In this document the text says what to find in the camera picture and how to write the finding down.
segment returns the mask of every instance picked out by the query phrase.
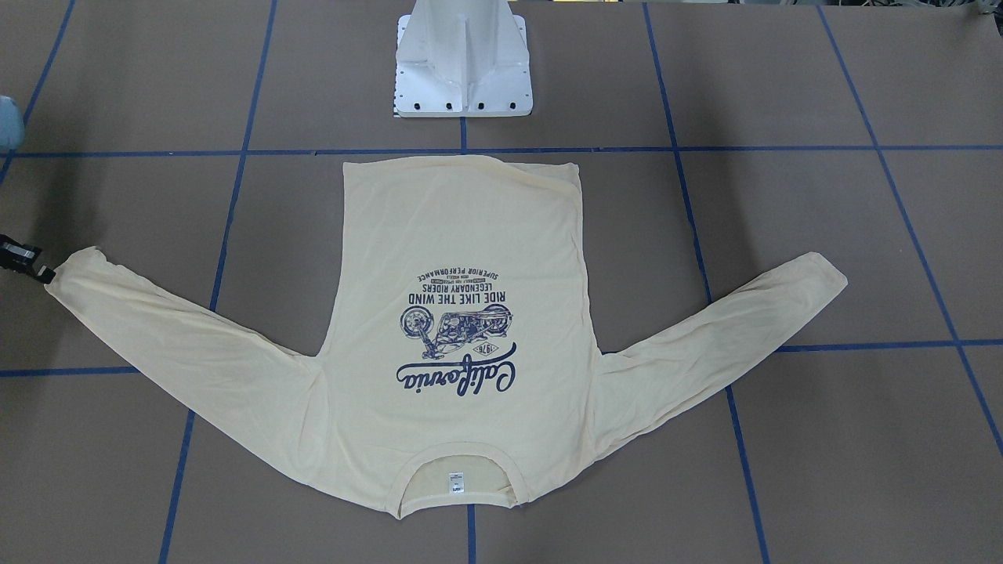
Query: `blue object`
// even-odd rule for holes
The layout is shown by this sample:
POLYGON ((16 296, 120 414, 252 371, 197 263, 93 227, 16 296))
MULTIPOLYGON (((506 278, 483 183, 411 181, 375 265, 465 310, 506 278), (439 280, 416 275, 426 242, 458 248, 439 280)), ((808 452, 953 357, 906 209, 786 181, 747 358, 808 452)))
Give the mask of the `blue object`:
POLYGON ((0 96, 0 151, 21 147, 24 140, 24 120, 13 98, 0 96))

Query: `printed graphic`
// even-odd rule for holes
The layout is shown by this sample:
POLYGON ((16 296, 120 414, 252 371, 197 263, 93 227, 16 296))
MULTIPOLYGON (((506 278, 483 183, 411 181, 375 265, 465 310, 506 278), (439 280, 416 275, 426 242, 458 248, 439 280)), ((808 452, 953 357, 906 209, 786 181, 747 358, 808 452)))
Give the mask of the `printed graphic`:
POLYGON ((485 381, 493 380, 494 389, 506 391, 516 381, 516 365, 509 360, 516 353, 516 343, 509 352, 494 358, 474 360, 464 354, 459 362, 415 362, 397 368, 397 381, 404 389, 421 393, 422 388, 453 384, 456 395, 462 397, 469 391, 476 395, 485 381))
POLYGON ((407 295, 400 330, 424 345, 424 350, 415 347, 415 357, 421 351, 420 357, 430 361, 397 369, 397 381, 404 389, 420 393, 429 386, 453 384, 462 397, 467 392, 476 395, 488 380, 493 380, 497 391, 512 386, 516 365, 511 357, 516 343, 509 331, 515 316, 504 305, 508 296, 497 280, 497 273, 490 270, 462 267, 417 276, 420 285, 407 295), (507 352, 491 356, 506 348, 507 352), (468 352, 461 358, 450 357, 460 350, 468 352), (474 360, 471 353, 485 358, 474 360))
POLYGON ((484 356, 490 356, 491 353, 494 352, 497 349, 498 349, 498 347, 492 345, 489 342, 483 342, 483 343, 480 343, 477 346, 473 347, 474 351, 479 352, 480 354, 483 354, 484 356))
POLYGON ((420 305, 412 305, 400 316, 400 328, 404 334, 412 339, 421 339, 425 344, 422 358, 442 358, 474 341, 508 336, 512 312, 499 303, 492 303, 480 311, 446 313, 439 319, 434 340, 428 337, 432 323, 431 312, 420 305))

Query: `blue grid line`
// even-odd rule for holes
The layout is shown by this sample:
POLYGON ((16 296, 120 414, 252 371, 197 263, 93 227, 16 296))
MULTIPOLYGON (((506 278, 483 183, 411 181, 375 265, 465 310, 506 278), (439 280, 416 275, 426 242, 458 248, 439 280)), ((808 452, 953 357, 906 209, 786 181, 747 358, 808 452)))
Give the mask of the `blue grid line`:
POLYGON ((850 76, 850 69, 847 68, 847 62, 844 60, 843 53, 840 51, 840 46, 835 42, 835 36, 832 35, 832 29, 828 25, 828 20, 825 19, 825 13, 822 11, 820 6, 815 6, 815 11, 818 12, 818 17, 821 19, 822 26, 825 28, 828 40, 832 44, 832 50, 835 52, 835 57, 840 61, 840 67, 843 68, 843 73, 847 78, 847 84, 850 86, 850 90, 854 94, 854 99, 857 100, 857 107, 861 111, 861 117, 864 118, 864 124, 867 125, 868 133, 871 135, 875 152, 878 154, 878 159, 881 161, 882 169, 885 171, 885 178, 888 180, 889 187, 892 189, 892 195, 895 197, 895 202, 899 206, 899 213, 902 215, 902 220, 906 225, 906 229, 909 231, 909 237, 912 239, 913 246, 916 248, 916 254, 920 259, 920 263, 923 265, 923 270, 926 272, 930 288, 933 290, 934 297, 937 299, 937 305, 940 306, 941 314, 944 316, 944 322, 947 324, 948 331, 951 333, 951 338, 953 339, 955 348, 958 351, 958 356, 961 357, 961 363, 965 367, 968 380, 971 382, 972 389, 975 391, 975 396, 979 401, 979 405, 982 407, 982 414, 986 417, 986 424, 989 425, 989 430, 993 435, 993 439, 996 441, 996 449, 999 451, 1000 456, 1003 456, 1003 438, 1000 437, 999 429, 996 427, 996 420, 993 418, 992 411, 989 409, 989 404, 986 402, 986 398, 982 393, 982 387, 979 385, 978 378, 975 377, 975 371, 972 369, 972 365, 968 361, 968 355, 965 353, 965 348, 961 343, 960 337, 958 336, 958 331, 954 326, 954 321, 951 320, 951 314, 948 312, 944 296, 941 295, 940 287, 937 285, 937 280, 934 277, 933 270, 930 268, 930 263, 927 261, 926 253, 923 252, 923 247, 920 245, 920 239, 916 235, 916 230, 913 229, 913 222, 909 219, 909 213, 906 211, 906 205, 902 200, 902 196, 899 194, 899 188, 895 183, 895 178, 892 176, 892 170, 889 168, 888 161, 885 159, 885 153, 878 144, 878 137, 875 135, 874 127, 871 126, 871 120, 868 118, 868 112, 864 109, 864 103, 861 101, 860 93, 857 91, 854 79, 850 76))
POLYGON ((466 155, 466 116, 459 118, 459 154, 466 155))
POLYGON ((874 343, 834 343, 834 344, 787 344, 776 349, 777 352, 821 352, 832 350, 891 350, 897 348, 943 348, 954 347, 954 341, 901 341, 874 343))
POLYGON ((91 151, 80 153, 18 153, 15 159, 129 159, 136 157, 238 157, 240 151, 91 151))
POLYGON ((759 540, 759 555, 763 564, 769 564, 769 550, 766 548, 766 536, 762 531, 762 522, 759 518, 759 501, 756 499, 755 487, 752 484, 752 469, 749 467, 748 454, 745 452, 745 438, 742 436, 742 425, 738 418, 738 405, 735 403, 735 392, 731 386, 724 388, 728 397, 728 411, 731 413, 731 427, 735 433, 735 443, 738 445, 738 460, 742 465, 742 474, 745 475, 745 488, 749 498, 749 509, 752 511, 752 519, 756 522, 756 536, 759 540))
POLYGON ((1003 145, 880 145, 882 151, 1003 151, 1003 145))
POLYGON ((250 157, 286 157, 296 155, 456 155, 451 149, 251 149, 250 157))
POLYGON ((466 562, 477 562, 477 520, 473 504, 466 506, 466 562))
MULTIPOLYGON (((648 3, 641 4, 644 10, 644 23, 648 30, 648 41, 651 45, 651 56, 655 63, 655 73, 658 76, 658 87, 662 94, 662 105, 665 110, 665 121, 669 128, 669 138, 672 143, 672 156, 676 162, 676 172, 679 174, 679 188, 682 192, 683 203, 686 206, 686 219, 689 221, 690 229, 693 231, 693 251, 696 254, 697 266, 700 268, 700 275, 703 277, 703 287, 707 295, 707 303, 713 301, 713 294, 710 291, 710 282, 707 277, 707 269, 703 262, 703 252, 700 248, 700 237, 697 233, 696 219, 693 216, 693 207, 690 203, 689 190, 686 186, 686 175, 683 172, 682 155, 679 152, 679 143, 676 139, 675 125, 672 122, 672 110, 669 107, 668 90, 665 87, 665 79, 662 75, 662 63, 658 58, 658 47, 655 44, 655 33, 651 27, 651 15, 648 11, 648 3)), ((749 508, 752 512, 752 523, 755 526, 756 539, 759 542, 759 556, 763 564, 769 564, 769 549, 766 545, 766 534, 762 527, 762 518, 759 515, 759 504, 756 501, 755 484, 752 481, 752 471, 749 467, 748 457, 745 453, 745 439, 742 436, 741 421, 738 418, 738 409, 735 405, 734 393, 731 386, 725 388, 728 396, 728 408, 731 412, 731 426, 735 434, 735 444, 738 447, 738 459, 742 466, 742 475, 745 478, 745 490, 748 494, 749 508)))
POLYGON ((791 151, 874 151, 870 145, 724 145, 680 147, 683 153, 745 153, 791 151))
POLYGON ((227 212, 227 224, 223 230, 223 244, 220 246, 220 262, 216 267, 216 281, 213 284, 213 297, 209 309, 216 311, 220 299, 220 288, 223 285, 223 271, 227 265, 227 246, 230 242, 230 229, 234 225, 234 212, 237 210, 237 200, 241 195, 241 184, 244 182, 244 165, 247 163, 248 149, 251 146, 251 132, 254 130, 254 116, 258 109, 258 96, 261 93, 261 83, 265 78, 265 64, 268 62, 268 47, 272 42, 272 27, 275 24, 277 0, 272 0, 268 14, 268 26, 265 28, 265 41, 261 48, 261 59, 258 62, 258 76, 255 78, 254 93, 251 95, 251 107, 248 109, 248 123, 244 130, 244 145, 241 147, 241 160, 237 164, 237 178, 234 179, 234 191, 230 197, 230 210, 227 212))
MULTIPOLYGON (((268 62, 268 48, 272 42, 272 28, 275 25, 275 12, 278 0, 272 0, 268 13, 268 24, 265 27, 265 40, 261 47, 261 59, 258 62, 258 74, 255 77, 254 92, 251 95, 251 107, 248 109, 248 122, 244 130, 244 144, 241 147, 241 160, 237 165, 237 177, 234 180, 234 191, 230 198, 230 208, 227 211, 227 224, 223 232, 223 242, 220 245, 220 262, 217 265, 216 280, 213 284, 213 297, 209 309, 216 311, 220 298, 220 287, 223 284, 223 271, 227 263, 227 243, 230 239, 230 229, 234 223, 234 212, 240 197, 241 184, 244 180, 244 165, 247 162, 248 149, 251 145, 251 132, 254 130, 254 116, 258 109, 258 96, 261 93, 261 83, 265 77, 265 65, 268 62)), ((181 497, 182 485, 185 480, 185 465, 188 462, 188 449, 192 441, 192 426, 195 421, 195 411, 189 409, 188 421, 185 426, 185 438, 182 442, 182 452, 178 460, 178 474, 175 477, 175 488, 171 496, 171 507, 168 511, 168 522, 163 528, 163 541, 160 544, 159 564, 165 564, 171 550, 171 537, 174 532, 175 518, 178 514, 178 500, 181 497)))
POLYGON ((1003 339, 962 339, 962 346, 999 346, 1003 345, 1003 339))
POLYGON ((175 471, 175 487, 171 490, 171 505, 168 507, 168 521, 163 525, 163 540, 160 541, 159 564, 166 564, 168 553, 171 551, 171 536, 175 532, 175 517, 178 515, 178 502, 182 497, 182 484, 185 481, 185 466, 188 464, 189 447, 192 445, 192 428, 195 427, 195 411, 189 409, 185 420, 185 435, 182 437, 182 451, 178 455, 178 470, 175 471))
MULTIPOLYGON (((544 153, 784 153, 822 151, 874 151, 873 145, 735 145, 735 146, 680 146, 672 147, 499 147, 469 148, 464 145, 463 125, 460 125, 460 154, 544 154, 544 153)), ((878 146, 882 151, 1003 151, 1003 145, 914 145, 878 146)), ((168 157, 286 157, 318 155, 455 155, 454 148, 410 149, 249 149, 222 151, 91 151, 91 152, 36 152, 11 153, 10 159, 112 159, 112 158, 168 158, 168 157)))
MULTIPOLYGON (((59 45, 62 44, 62 38, 66 34, 66 26, 69 25, 69 17, 73 13, 73 6, 76 5, 76 0, 69 0, 69 4, 66 5, 66 13, 63 14, 62 23, 59 24, 59 32, 56 33, 56 40, 52 43, 52 49, 49 51, 49 58, 45 61, 45 66, 42 67, 42 74, 38 77, 38 82, 35 83, 35 90, 31 92, 31 99, 28 100, 27 107, 24 108, 24 124, 28 125, 28 119, 31 114, 35 111, 35 102, 38 101, 38 96, 42 93, 42 86, 45 85, 45 79, 49 76, 49 70, 52 69, 52 61, 56 59, 56 53, 59 51, 59 45)), ((10 170, 10 164, 14 159, 15 152, 7 152, 7 157, 3 160, 3 167, 0 167, 0 184, 3 184, 4 179, 7 177, 7 171, 10 170)))
POLYGON ((132 366, 98 366, 94 368, 29 368, 24 370, 0 370, 0 378, 23 378, 34 376, 90 376, 100 374, 138 374, 132 366))
POLYGON ((703 251, 700 248, 700 236, 697 234, 696 219, 693 217, 693 206, 690 203, 689 189, 686 186, 686 174, 683 172, 682 156, 679 155, 679 144, 676 140, 676 127, 672 121, 672 110, 669 107, 669 94, 665 88, 665 79, 662 77, 662 63, 658 58, 658 47, 655 44, 655 32, 651 29, 651 15, 648 13, 648 3, 641 4, 644 9, 644 23, 648 28, 648 41, 651 45, 651 56, 655 61, 655 73, 658 76, 658 88, 662 94, 662 107, 665 110, 665 122, 669 127, 669 139, 672 142, 672 155, 676 161, 676 173, 679 175, 679 188, 682 190, 683 205, 686 207, 686 219, 689 221, 690 230, 693 232, 693 251, 696 253, 696 264, 703 277, 703 289, 707 297, 707 303, 713 301, 710 292, 710 283, 707 280, 707 269, 703 263, 703 251))

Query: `shirt label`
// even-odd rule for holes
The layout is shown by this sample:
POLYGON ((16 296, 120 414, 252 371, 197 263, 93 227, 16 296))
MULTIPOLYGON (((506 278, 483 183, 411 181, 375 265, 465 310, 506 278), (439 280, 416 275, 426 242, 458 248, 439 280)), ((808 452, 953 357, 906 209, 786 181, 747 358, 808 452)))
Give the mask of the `shirt label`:
POLYGON ((450 472, 449 473, 449 493, 450 494, 462 494, 463 493, 463 473, 462 472, 450 472))

